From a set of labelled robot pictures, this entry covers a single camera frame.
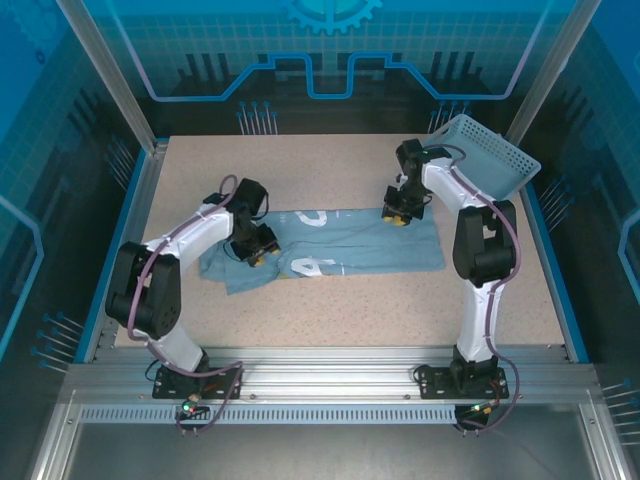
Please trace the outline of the light blue printed t-shirt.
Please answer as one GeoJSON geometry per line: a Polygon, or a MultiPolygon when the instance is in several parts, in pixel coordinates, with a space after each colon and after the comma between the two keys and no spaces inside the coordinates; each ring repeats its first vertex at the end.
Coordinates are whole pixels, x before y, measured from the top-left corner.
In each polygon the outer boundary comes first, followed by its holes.
{"type": "Polygon", "coordinates": [[[252,268],[229,244],[218,244],[200,257],[199,277],[234,295],[277,279],[431,272],[446,266],[430,210],[407,226],[384,221],[378,209],[271,212],[265,223],[279,252],[252,268]]]}

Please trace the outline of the light blue perforated plastic basket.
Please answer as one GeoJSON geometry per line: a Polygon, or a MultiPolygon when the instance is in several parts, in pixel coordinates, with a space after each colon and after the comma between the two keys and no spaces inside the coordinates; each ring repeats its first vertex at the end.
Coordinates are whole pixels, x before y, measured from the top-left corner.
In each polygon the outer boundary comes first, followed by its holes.
{"type": "Polygon", "coordinates": [[[511,199],[541,170],[541,164],[466,114],[453,117],[425,140],[458,147],[461,173],[495,200],[511,199]]]}

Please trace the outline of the blue-edged aluminium side rail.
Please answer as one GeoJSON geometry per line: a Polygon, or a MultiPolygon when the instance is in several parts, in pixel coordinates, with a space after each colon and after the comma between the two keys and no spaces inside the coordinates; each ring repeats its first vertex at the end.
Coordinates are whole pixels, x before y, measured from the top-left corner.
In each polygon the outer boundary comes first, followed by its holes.
{"type": "Polygon", "coordinates": [[[93,361],[104,322],[108,321],[104,305],[117,251],[123,243],[139,242],[143,237],[168,144],[168,138],[160,138],[153,155],[142,150],[136,161],[75,353],[76,364],[93,361]]]}
{"type": "Polygon", "coordinates": [[[591,362],[581,328],[551,238],[551,224],[543,213],[543,200],[562,185],[562,177],[547,179],[544,166],[519,191],[546,288],[563,337],[567,359],[572,363],[591,362]]]}

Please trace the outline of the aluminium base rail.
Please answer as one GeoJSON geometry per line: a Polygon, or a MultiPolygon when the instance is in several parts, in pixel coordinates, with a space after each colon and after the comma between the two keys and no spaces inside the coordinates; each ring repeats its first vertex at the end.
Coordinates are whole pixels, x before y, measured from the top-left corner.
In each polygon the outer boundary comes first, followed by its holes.
{"type": "MultiPolygon", "coordinates": [[[[521,403],[583,404],[600,402],[591,364],[567,361],[560,346],[504,347],[502,354],[518,369],[508,373],[511,392],[521,403]]],[[[422,364],[446,366],[449,346],[439,347],[289,347],[211,348],[215,366],[242,361],[241,399],[257,404],[417,403],[413,370],[422,364]]],[[[145,404],[152,386],[144,377],[151,361],[141,348],[101,349],[89,364],[72,365],[58,397],[61,403],[145,404]]]]}

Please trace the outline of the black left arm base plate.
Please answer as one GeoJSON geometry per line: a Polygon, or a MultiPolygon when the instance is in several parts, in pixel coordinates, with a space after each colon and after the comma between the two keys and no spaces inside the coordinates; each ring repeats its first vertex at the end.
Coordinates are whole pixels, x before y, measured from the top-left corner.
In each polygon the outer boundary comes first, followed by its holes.
{"type": "Polygon", "coordinates": [[[223,400],[239,368],[205,378],[189,377],[161,367],[154,379],[153,399],[186,400],[198,394],[204,400],[223,400]]]}

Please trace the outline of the aluminium frame post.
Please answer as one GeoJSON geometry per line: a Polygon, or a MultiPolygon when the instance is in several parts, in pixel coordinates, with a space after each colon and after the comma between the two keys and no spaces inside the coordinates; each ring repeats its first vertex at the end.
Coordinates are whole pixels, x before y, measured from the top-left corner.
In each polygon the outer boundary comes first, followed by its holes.
{"type": "Polygon", "coordinates": [[[55,0],[141,148],[157,157],[160,143],[82,0],[55,0]]]}
{"type": "Polygon", "coordinates": [[[518,146],[523,140],[601,2],[576,0],[505,135],[513,145],[518,146]]]}

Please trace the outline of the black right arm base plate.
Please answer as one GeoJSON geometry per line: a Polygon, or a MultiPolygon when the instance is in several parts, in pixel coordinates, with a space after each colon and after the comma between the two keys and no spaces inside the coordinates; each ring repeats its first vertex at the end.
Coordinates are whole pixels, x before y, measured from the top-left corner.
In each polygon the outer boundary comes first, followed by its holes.
{"type": "Polygon", "coordinates": [[[413,371],[423,400],[472,400],[510,397],[505,371],[456,377],[449,367],[422,365],[413,371]]]}

